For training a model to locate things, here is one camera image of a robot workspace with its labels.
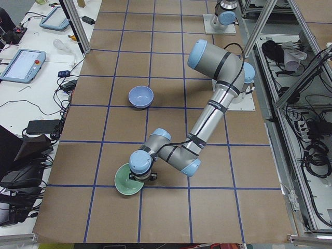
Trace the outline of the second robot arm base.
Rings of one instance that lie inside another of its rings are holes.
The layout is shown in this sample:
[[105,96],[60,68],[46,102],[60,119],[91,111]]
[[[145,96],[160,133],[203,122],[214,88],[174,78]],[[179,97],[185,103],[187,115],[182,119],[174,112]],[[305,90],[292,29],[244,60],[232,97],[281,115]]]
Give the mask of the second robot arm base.
[[218,0],[215,5],[214,15],[210,21],[215,30],[225,29],[236,21],[236,0]]

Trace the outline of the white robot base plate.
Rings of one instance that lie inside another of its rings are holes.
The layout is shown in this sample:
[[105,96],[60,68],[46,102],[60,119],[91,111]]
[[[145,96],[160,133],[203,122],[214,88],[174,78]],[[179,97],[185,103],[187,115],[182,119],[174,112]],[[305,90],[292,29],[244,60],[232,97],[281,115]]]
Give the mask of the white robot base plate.
[[235,84],[223,80],[212,80],[213,96],[209,104],[222,110],[230,111],[255,111],[253,95],[249,84],[240,84],[239,90]]

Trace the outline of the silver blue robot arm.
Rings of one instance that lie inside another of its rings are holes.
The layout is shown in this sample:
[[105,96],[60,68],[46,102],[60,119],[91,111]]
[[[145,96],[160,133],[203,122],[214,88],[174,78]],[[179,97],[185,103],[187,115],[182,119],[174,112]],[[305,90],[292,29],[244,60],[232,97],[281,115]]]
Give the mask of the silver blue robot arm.
[[191,177],[200,166],[199,153],[224,117],[232,101],[239,102],[253,83],[254,68],[226,49],[206,40],[196,41],[187,65],[215,80],[215,90],[186,139],[172,143],[170,134],[157,128],[147,141],[129,158],[129,179],[139,182],[153,181],[157,174],[152,167],[162,159],[183,174]]

